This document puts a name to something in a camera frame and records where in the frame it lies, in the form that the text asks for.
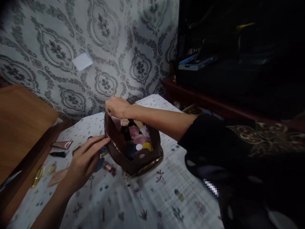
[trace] white bottle cap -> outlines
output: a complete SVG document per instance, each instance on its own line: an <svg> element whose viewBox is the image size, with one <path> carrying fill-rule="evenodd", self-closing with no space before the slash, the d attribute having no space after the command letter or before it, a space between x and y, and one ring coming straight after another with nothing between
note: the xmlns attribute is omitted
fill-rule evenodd
<svg viewBox="0 0 305 229"><path fill-rule="evenodd" d="M143 149L142 144L137 144L137 145L136 145L136 149L137 149L137 150L141 150L141 149Z"/></svg>

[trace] zipper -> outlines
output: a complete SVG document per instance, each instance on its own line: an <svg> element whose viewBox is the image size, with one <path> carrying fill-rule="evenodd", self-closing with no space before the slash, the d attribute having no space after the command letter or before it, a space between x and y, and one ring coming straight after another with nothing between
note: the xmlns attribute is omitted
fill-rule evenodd
<svg viewBox="0 0 305 229"><path fill-rule="evenodd" d="M112 139L111 139L110 141L113 143L113 145L114 145L114 147L117 149L117 151L118 151L120 154L122 154L122 152L118 149L118 147L117 147L117 145L114 143L114 141L113 141Z"/></svg>
<svg viewBox="0 0 305 229"><path fill-rule="evenodd" d="M143 168L141 168L141 169L137 172L137 174L141 173L141 172L142 172L143 170L145 170L146 168L148 168L148 167L154 165L154 164L157 163L161 158L162 158L162 157L159 157L159 158L157 158L156 160L150 162L148 165L146 165L146 166L144 166Z"/></svg>
<svg viewBox="0 0 305 229"><path fill-rule="evenodd" d="M113 145L114 145L114 147L117 149L117 151L120 153L120 154L122 154L122 152L118 149L118 147L117 147L117 145L115 144L115 142L111 139L110 140L112 143L113 143ZM126 172L126 175L125 175L125 179L128 179L129 178L129 174L128 174L128 172L123 168L123 170Z"/></svg>

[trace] table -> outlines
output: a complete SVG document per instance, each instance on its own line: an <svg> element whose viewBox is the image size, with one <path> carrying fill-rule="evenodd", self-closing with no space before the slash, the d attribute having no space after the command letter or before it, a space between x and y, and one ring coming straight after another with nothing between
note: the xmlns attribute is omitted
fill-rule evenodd
<svg viewBox="0 0 305 229"><path fill-rule="evenodd" d="M139 105L180 112L160 95L150 95ZM104 133L104 113L83 118L64 130L58 141L73 140L66 158L48 156L43 167L56 164L56 171L69 167L72 151L89 136ZM164 160L149 173L125 179L122 168L112 177L106 170L94 173L69 200L60 228L223 228L217 200L203 183L188 172L186 150L160 132ZM56 185L47 188L51 176L43 175L30 189L7 228L29 229L50 200Z"/></svg>

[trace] wooden furniture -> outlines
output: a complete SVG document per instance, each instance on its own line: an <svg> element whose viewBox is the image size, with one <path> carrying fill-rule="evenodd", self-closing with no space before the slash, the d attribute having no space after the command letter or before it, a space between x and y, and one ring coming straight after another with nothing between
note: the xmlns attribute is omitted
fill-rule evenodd
<svg viewBox="0 0 305 229"><path fill-rule="evenodd" d="M60 118L63 122L54 125ZM22 84L0 88L0 184L19 173L0 192L1 225L7 225L59 134L70 120L38 98Z"/></svg>
<svg viewBox="0 0 305 229"><path fill-rule="evenodd" d="M279 122L272 119L265 118L261 115L251 113L245 109L228 105L217 101L211 96L205 95L202 92L198 92L193 89L189 89L185 86L177 85L173 81L172 77L167 77L161 81L165 87L165 99L173 104L174 100L179 101L185 106L189 106L193 103L200 105L202 108L211 110L225 118L231 119L252 119L271 123L282 123L290 128L295 128L301 131L305 131L305 117L299 117L298 119L288 122Z"/></svg>

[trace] gray patterned wall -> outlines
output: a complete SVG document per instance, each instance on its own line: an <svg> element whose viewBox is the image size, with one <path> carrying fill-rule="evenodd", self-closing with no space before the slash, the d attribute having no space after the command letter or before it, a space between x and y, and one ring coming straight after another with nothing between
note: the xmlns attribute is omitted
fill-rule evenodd
<svg viewBox="0 0 305 229"><path fill-rule="evenodd" d="M105 100L162 94L175 56L179 1L19 0L1 15L0 75L72 120ZM71 60L87 52L93 64Z"/></svg>

